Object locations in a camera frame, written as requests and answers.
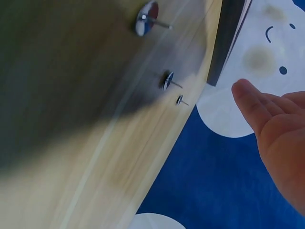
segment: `hand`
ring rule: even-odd
[[[242,79],[232,93],[275,185],[305,215],[305,92],[264,94]]]

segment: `wooden board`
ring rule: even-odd
[[[10,229],[126,228],[205,84],[221,0],[0,3],[0,222]],[[183,89],[159,88],[165,70]],[[190,106],[175,106],[180,94]]]

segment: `white circle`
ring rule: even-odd
[[[185,227],[167,216],[143,213],[134,216],[128,229],[185,229]]]
[[[230,87],[218,90],[206,85],[197,110],[204,124],[221,136],[237,138],[253,133],[234,102]]]

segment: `finger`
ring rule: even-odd
[[[245,80],[239,80],[232,86],[234,100],[245,120],[260,135],[265,124],[273,117],[258,98],[258,92],[248,86]]]
[[[284,94],[282,97],[290,99],[302,109],[305,109],[305,92],[293,92]]]
[[[269,113],[272,116],[285,114],[285,112],[272,100],[265,96],[264,93],[261,93],[256,87],[254,87],[249,81],[245,79],[240,80],[252,93],[254,93],[258,100],[266,107]]]
[[[303,115],[302,109],[288,98],[265,94],[270,100],[277,104],[286,114]]]

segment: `thumbtack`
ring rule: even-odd
[[[176,102],[176,106],[179,106],[181,103],[185,104],[185,105],[188,105],[185,101],[182,100],[183,99],[183,95],[181,94],[178,99],[177,99],[177,102]]]
[[[166,91],[166,89],[171,85],[171,83],[176,85],[177,87],[183,88],[181,85],[173,81],[173,72],[167,71],[165,76],[166,78],[163,82],[163,91]]]
[[[152,0],[145,4],[138,13],[135,31],[138,36],[142,37],[147,34],[156,24],[166,29],[173,29],[172,25],[157,20],[159,14],[159,4]]]

